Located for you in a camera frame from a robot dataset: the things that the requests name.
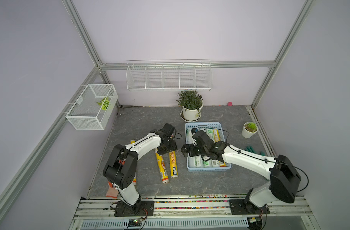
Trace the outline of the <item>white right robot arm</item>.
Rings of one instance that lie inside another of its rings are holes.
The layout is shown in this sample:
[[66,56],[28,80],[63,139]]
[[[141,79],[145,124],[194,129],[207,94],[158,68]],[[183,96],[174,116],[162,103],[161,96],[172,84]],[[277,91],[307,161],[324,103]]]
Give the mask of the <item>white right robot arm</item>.
[[217,160],[238,165],[267,179],[264,185],[248,191],[244,199],[246,209],[262,208],[274,201],[288,204],[295,202],[301,176],[288,157],[262,156],[241,150],[225,141],[214,142],[203,130],[194,132],[192,139],[193,143],[181,148],[185,157],[200,156],[205,161]]

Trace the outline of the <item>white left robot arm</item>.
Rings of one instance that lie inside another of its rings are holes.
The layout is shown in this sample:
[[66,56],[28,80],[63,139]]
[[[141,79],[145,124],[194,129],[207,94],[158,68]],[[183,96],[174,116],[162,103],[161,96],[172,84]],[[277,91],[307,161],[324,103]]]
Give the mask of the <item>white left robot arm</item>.
[[138,160],[152,150],[159,155],[177,150],[173,125],[166,123],[133,144],[117,144],[104,166],[103,176],[118,189],[121,201],[129,208],[137,208],[141,202],[133,184]]

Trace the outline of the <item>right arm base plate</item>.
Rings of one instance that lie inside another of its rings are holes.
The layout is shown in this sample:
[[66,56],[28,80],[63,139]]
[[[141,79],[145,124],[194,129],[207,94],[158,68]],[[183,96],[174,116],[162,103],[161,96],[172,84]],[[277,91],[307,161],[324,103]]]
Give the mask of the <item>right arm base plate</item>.
[[229,200],[230,210],[232,215],[264,215],[270,214],[270,210],[267,205],[259,208],[253,205],[251,202],[245,202],[241,199]]

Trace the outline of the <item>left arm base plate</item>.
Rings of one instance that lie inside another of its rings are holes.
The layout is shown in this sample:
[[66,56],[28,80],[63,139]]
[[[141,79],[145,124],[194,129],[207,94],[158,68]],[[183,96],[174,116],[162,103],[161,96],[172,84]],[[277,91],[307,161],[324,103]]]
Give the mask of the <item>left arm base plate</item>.
[[153,201],[138,201],[135,205],[130,206],[124,201],[117,203],[115,208],[115,217],[148,217],[153,216]]

